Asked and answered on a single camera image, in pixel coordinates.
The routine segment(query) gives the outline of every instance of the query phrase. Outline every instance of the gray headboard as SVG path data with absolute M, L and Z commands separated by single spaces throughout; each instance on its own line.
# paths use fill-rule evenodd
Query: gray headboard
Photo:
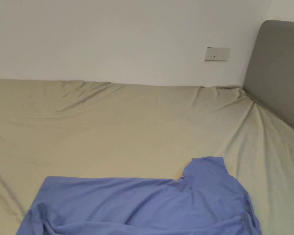
M 294 128 L 294 22 L 262 24 L 243 89 Z

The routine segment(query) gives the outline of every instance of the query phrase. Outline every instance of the electrical outlet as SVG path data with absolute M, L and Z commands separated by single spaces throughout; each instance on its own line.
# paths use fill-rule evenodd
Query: electrical outlet
M 208 47 L 205 54 L 205 61 L 227 61 L 230 48 Z

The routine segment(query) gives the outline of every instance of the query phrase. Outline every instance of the beige bed sheet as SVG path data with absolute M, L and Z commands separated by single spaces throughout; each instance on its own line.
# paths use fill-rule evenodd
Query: beige bed sheet
M 294 234 L 294 130 L 241 89 L 0 80 L 0 234 L 47 176 L 177 179 L 204 156 L 224 156 L 263 234 Z

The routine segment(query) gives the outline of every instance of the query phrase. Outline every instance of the white wall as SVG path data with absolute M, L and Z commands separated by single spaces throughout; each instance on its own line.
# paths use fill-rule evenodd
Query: white wall
M 294 0 L 272 0 L 267 19 L 294 21 Z
M 0 77 L 229 85 L 270 0 L 0 0 Z M 204 62 L 230 47 L 228 62 Z

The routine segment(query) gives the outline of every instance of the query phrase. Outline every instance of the blue shirt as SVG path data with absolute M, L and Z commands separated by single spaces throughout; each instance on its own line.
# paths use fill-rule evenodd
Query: blue shirt
M 177 181 L 47 177 L 18 235 L 261 234 L 222 157 L 192 159 Z

